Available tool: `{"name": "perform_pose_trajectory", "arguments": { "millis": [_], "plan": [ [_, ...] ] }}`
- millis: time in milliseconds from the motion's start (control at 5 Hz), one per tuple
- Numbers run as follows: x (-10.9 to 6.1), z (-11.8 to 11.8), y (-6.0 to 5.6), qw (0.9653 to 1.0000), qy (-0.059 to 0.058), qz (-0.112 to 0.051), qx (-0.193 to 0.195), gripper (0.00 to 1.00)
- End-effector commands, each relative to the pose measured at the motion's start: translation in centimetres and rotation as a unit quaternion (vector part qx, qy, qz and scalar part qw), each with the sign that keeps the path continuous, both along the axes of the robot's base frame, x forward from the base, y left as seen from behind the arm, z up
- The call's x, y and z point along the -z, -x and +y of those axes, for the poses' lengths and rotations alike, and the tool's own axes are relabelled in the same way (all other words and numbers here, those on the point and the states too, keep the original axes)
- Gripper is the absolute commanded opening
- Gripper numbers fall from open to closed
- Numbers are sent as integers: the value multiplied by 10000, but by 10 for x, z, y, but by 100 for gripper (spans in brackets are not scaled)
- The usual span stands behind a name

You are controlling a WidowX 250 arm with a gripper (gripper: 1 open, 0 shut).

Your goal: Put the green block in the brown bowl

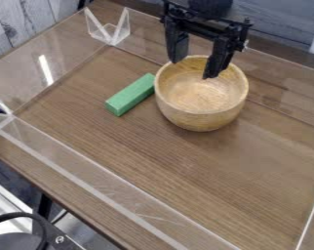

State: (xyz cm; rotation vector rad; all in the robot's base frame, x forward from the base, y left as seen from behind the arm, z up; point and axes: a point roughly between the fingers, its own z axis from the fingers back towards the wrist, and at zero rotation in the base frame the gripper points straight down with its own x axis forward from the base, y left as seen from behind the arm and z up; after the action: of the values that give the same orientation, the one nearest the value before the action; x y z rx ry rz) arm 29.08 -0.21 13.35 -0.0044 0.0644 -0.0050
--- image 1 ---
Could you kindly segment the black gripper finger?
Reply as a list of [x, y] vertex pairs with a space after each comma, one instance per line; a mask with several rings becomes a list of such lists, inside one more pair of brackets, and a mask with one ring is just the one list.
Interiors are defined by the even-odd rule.
[[229, 67], [235, 53], [234, 44], [230, 38], [219, 37], [214, 42], [213, 55], [207, 60], [203, 78], [215, 78]]
[[179, 63], [189, 54], [189, 32], [183, 23], [171, 17], [165, 17], [165, 27], [169, 58]]

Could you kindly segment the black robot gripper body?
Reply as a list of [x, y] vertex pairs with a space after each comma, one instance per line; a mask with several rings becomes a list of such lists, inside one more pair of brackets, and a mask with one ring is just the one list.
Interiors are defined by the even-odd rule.
[[206, 40], [231, 39], [235, 51], [243, 51], [249, 40], [250, 18], [234, 11], [235, 0], [163, 0], [163, 17], [181, 21], [186, 31]]

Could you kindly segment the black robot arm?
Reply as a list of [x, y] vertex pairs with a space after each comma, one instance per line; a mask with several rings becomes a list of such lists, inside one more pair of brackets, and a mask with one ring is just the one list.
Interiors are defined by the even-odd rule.
[[250, 18], [230, 17], [234, 0], [163, 0], [161, 23], [166, 29], [167, 54], [173, 63], [189, 56], [190, 35], [214, 43], [203, 79], [217, 78], [247, 46]]

